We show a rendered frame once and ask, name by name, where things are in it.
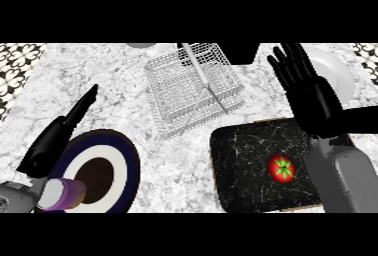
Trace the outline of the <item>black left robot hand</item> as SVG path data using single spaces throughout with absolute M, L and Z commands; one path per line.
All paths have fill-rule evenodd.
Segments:
M 67 116 L 60 116 L 40 133 L 18 166 L 31 178 L 45 178 L 57 165 L 70 142 L 74 129 L 96 101 L 99 85 L 95 84 L 80 98 Z

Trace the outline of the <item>navy white brown plate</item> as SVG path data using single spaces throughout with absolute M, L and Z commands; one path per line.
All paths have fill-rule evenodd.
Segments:
M 70 141 L 49 178 L 86 184 L 80 205 L 55 213 L 126 213 L 141 182 L 141 159 L 132 140 L 111 129 L 83 133 Z

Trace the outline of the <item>black scratched tray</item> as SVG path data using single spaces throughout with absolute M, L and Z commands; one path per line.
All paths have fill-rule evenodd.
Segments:
M 260 213 L 321 203 L 306 169 L 311 137 L 293 118 L 218 128 L 210 137 L 220 205 L 229 213 Z M 278 183 L 269 160 L 285 156 L 296 166 L 291 182 Z

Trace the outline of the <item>black appliance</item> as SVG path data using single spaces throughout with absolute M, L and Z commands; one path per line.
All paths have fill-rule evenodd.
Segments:
M 244 43 L 238 44 L 231 53 L 231 64 L 232 65 L 251 65 L 257 55 L 260 44 Z

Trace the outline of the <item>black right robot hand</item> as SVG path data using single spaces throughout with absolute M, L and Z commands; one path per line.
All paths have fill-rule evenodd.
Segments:
M 328 80 L 318 74 L 300 43 L 282 43 L 268 56 L 294 118 L 313 138 L 378 134 L 378 106 L 343 109 Z

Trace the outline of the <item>red tomato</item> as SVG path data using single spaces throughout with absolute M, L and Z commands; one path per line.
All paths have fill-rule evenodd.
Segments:
M 288 183 L 296 177 L 296 166 L 293 161 L 282 155 L 277 155 L 269 160 L 269 174 L 278 183 Z

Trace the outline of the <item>purple can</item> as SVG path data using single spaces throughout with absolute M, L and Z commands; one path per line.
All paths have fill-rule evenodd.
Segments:
M 86 185 L 67 178 L 51 179 L 46 183 L 37 207 L 45 211 L 76 208 L 86 197 Z

